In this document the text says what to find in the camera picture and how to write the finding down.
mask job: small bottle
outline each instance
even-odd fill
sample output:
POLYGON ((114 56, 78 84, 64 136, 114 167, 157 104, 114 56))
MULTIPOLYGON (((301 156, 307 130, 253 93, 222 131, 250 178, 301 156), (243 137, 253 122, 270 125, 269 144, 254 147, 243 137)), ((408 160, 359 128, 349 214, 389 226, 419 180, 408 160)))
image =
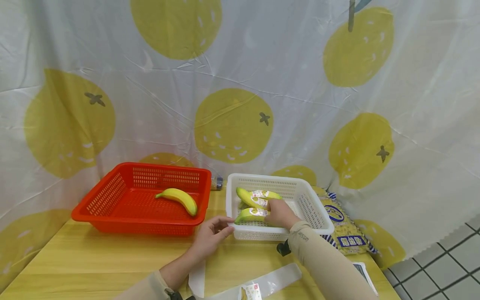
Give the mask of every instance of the small bottle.
POLYGON ((221 176, 212 175, 212 185, 210 187, 211 191, 219 191, 223 186, 223 178, 221 176))

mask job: hand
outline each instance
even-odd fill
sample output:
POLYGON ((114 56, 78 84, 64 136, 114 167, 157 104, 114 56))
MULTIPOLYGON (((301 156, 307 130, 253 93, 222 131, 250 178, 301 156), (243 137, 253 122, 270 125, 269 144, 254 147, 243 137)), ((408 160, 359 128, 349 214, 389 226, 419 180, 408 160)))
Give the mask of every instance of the hand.
POLYGON ((227 223, 233 223, 234 221, 227 216, 215 216, 205 221, 200 226, 195 241, 188 252, 201 260, 212 255, 218 245, 233 233, 234 228, 228 226, 227 223))
POLYGON ((288 204, 283 200, 268 200, 267 209, 270 211, 270 214, 265 217, 265 222, 270 225, 290 230, 295 223, 301 221, 301 219, 293 213, 288 204))

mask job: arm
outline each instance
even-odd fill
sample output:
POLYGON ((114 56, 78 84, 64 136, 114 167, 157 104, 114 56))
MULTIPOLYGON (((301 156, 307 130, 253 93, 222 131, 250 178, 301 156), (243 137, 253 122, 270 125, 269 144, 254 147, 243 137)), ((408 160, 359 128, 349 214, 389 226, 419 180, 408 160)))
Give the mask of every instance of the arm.
POLYGON ((350 260, 300 220, 283 200, 269 201, 265 220, 290 231, 288 244, 328 300, 378 299, 350 260))
POLYGON ((116 300, 169 300, 169 294, 177 290, 190 271, 213 254, 219 243, 233 233, 234 219, 216 216, 205 221, 197 232, 192 246, 179 258, 165 265, 138 282, 116 300))

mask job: white curtain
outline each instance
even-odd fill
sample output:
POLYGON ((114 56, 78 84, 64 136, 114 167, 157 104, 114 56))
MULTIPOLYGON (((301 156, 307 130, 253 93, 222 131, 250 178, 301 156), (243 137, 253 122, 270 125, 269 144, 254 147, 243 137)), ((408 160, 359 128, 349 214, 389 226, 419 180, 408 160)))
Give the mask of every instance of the white curtain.
POLYGON ((3 0, 0 290, 115 165, 306 179, 380 250, 480 212, 480 2, 3 0))

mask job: wooden table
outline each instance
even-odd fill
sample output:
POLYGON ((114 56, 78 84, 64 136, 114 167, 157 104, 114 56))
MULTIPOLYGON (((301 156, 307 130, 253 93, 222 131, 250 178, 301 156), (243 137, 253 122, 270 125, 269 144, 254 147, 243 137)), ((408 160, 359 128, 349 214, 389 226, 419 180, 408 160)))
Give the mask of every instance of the wooden table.
MULTIPOLYGON (((215 215, 225 215, 225 189, 211 192, 207 218, 215 215)), ((0 295, 0 300, 112 299, 180 256, 191 242, 192 238, 104 234, 88 223, 70 220, 0 295)), ((206 262, 205 295, 217 294, 291 262, 300 265, 293 255, 281 257, 276 245, 229 237, 206 262)), ((368 254, 348 258, 366 264, 381 300, 400 300, 368 254)), ((268 299, 324 299, 308 272, 300 269, 301 280, 268 299)), ((180 291, 184 299, 191 295, 186 283, 180 291)))

